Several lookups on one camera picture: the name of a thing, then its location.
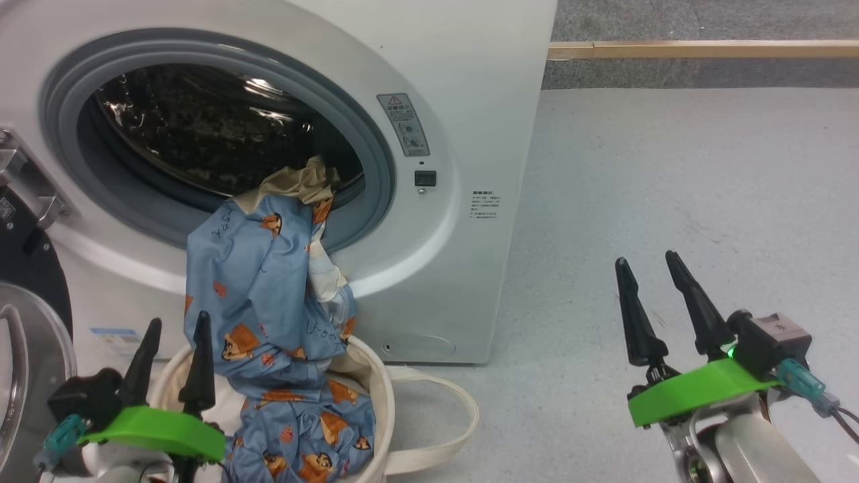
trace washing machine door opening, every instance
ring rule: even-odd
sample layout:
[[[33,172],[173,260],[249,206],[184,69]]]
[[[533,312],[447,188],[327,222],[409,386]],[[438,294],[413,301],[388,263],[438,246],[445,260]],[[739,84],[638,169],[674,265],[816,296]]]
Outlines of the washing machine door opening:
[[[228,197],[320,156],[335,192],[335,251],[383,218],[393,159],[338,85],[264,46],[150,29],[73,52],[45,88],[42,122],[78,186],[117,219],[175,246]]]

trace instruction label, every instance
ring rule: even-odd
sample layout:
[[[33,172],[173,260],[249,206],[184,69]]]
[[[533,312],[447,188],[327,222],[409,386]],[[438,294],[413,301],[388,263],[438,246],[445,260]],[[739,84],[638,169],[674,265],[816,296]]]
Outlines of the instruction label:
[[[472,204],[468,217],[476,220],[494,220],[498,218],[498,208],[501,206],[501,196],[494,191],[472,191]]]
[[[134,356],[142,340],[134,329],[91,327],[89,331],[101,339],[111,352],[123,358]]]
[[[409,96],[405,94],[380,94],[376,96],[381,108],[385,109],[388,120],[397,132],[399,145],[403,147],[406,156],[429,156],[430,147],[423,134],[421,121],[417,118],[415,108],[411,105]]]

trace teal connector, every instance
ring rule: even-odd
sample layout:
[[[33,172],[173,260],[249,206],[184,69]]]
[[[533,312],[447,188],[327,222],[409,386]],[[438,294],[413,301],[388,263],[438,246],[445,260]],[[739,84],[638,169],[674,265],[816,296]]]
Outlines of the teal connector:
[[[784,387],[808,400],[823,418],[839,406],[838,398],[825,391],[826,385],[794,359],[784,359],[776,369],[776,377]]]
[[[33,464],[44,472],[53,470],[63,455],[77,445],[77,440],[87,431],[87,423],[77,414],[72,414],[57,426],[42,443],[42,450],[33,459]]]
[[[794,359],[784,359],[778,365],[776,377],[784,387],[810,401],[818,399],[826,389],[820,379]]]

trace bag handle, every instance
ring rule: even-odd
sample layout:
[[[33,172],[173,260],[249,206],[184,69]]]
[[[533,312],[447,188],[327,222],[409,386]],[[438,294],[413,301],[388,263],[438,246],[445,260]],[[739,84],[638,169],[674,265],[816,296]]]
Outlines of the bag handle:
[[[427,446],[425,448],[416,449],[400,449],[391,451],[387,454],[387,465],[385,466],[385,475],[413,473],[422,469],[434,467],[450,461],[456,455],[466,440],[471,437],[474,430],[478,427],[480,421],[480,409],[478,403],[468,394],[463,388],[440,377],[424,374],[419,370],[414,370],[411,367],[405,366],[388,366],[387,373],[391,377],[392,382],[412,382],[412,381],[428,381],[434,382],[443,386],[454,393],[463,404],[466,405],[468,415],[472,420],[468,430],[462,436],[454,441],[436,446]]]

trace washing machine door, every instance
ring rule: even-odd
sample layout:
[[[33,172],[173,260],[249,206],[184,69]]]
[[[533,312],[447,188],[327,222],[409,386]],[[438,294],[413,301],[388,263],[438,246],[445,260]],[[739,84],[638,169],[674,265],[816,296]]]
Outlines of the washing machine door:
[[[62,200],[0,133],[0,481],[32,481],[56,425],[47,398],[76,372],[69,291],[45,233]]]

